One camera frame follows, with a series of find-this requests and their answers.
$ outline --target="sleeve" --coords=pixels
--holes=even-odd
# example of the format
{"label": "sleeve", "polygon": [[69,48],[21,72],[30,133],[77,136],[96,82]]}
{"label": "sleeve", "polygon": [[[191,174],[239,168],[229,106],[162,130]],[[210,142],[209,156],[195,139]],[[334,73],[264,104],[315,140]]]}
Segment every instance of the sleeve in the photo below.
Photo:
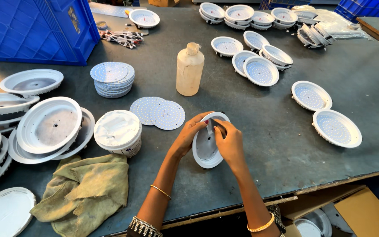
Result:
{"label": "sleeve", "polygon": [[128,226],[127,237],[163,237],[163,234],[157,231],[157,229],[143,221],[142,219],[134,216],[133,220]]}

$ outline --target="cardboard box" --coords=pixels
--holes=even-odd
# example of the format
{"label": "cardboard box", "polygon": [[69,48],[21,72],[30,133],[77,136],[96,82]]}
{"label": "cardboard box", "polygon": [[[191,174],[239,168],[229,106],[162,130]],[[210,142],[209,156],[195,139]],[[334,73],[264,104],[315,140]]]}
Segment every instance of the cardboard box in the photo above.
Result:
{"label": "cardboard box", "polygon": [[[379,200],[364,185],[344,184],[298,195],[297,200],[281,203],[279,207],[282,216],[294,221],[336,201],[339,202],[334,207],[357,237],[379,237]],[[299,232],[292,222],[284,224],[289,229],[288,235],[285,236],[298,237]],[[345,232],[334,233],[333,236],[343,234],[350,236]]]}
{"label": "cardboard box", "polygon": [[369,188],[347,197],[334,207],[357,237],[379,237],[379,200]]}
{"label": "cardboard box", "polygon": [[301,194],[298,195],[297,200],[279,204],[280,212],[282,216],[294,221],[313,212],[315,209],[324,207],[330,202],[340,200],[364,188],[366,188],[365,185],[343,184]]}
{"label": "cardboard box", "polygon": [[156,7],[173,7],[179,3],[179,0],[149,0],[149,4]]}

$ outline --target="bracelet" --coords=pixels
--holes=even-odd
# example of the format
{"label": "bracelet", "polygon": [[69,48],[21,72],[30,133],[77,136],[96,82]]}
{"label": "bracelet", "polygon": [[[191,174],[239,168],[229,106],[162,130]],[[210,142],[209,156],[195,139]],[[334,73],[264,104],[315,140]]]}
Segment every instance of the bracelet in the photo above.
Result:
{"label": "bracelet", "polygon": [[257,228],[257,229],[250,229],[250,228],[248,227],[248,224],[246,224],[246,228],[247,228],[250,232],[259,232],[259,231],[262,231],[262,230],[267,229],[267,228],[268,228],[269,226],[271,226],[271,224],[273,224],[273,222],[274,222],[274,214],[271,213],[271,212],[270,212],[270,214],[271,214],[271,219],[270,219],[270,221],[269,221],[267,224],[265,224],[265,225],[263,225],[263,226],[261,226],[260,228]]}
{"label": "bracelet", "polygon": [[169,196],[167,193],[165,193],[164,191],[162,191],[160,188],[158,188],[158,187],[156,187],[154,185],[150,185],[150,187],[154,187],[155,189],[161,191],[164,195],[166,195],[169,198],[169,200],[172,200],[171,196]]}

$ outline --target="label on bucket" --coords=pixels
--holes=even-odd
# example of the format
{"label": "label on bucket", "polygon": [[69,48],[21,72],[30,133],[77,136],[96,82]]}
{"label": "label on bucket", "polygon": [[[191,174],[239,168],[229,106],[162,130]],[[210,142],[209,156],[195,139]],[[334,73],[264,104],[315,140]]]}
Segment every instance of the label on bucket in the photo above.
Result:
{"label": "label on bucket", "polygon": [[117,152],[114,152],[114,151],[109,151],[109,152],[110,153],[124,154],[128,158],[130,158],[130,157],[134,156],[135,154],[137,154],[137,152],[140,150],[140,148],[141,148],[141,137],[139,137],[139,139],[133,145],[131,145],[128,148],[125,148],[125,149],[117,151]]}

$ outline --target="plastic bucket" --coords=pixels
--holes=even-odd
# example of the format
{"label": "plastic bucket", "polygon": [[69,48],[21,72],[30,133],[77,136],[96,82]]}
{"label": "plastic bucket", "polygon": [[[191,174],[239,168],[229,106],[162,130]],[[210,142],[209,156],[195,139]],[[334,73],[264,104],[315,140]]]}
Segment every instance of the plastic bucket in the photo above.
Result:
{"label": "plastic bucket", "polygon": [[136,120],[139,122],[139,129],[137,133],[129,139],[127,142],[120,144],[120,145],[114,145],[114,146],[107,146],[103,145],[100,141],[98,141],[97,136],[94,136],[96,143],[103,149],[109,151],[110,153],[116,153],[127,156],[127,158],[133,157],[135,154],[137,154],[141,148],[141,131],[142,131],[142,125],[138,119],[138,117],[133,114],[136,117]]}

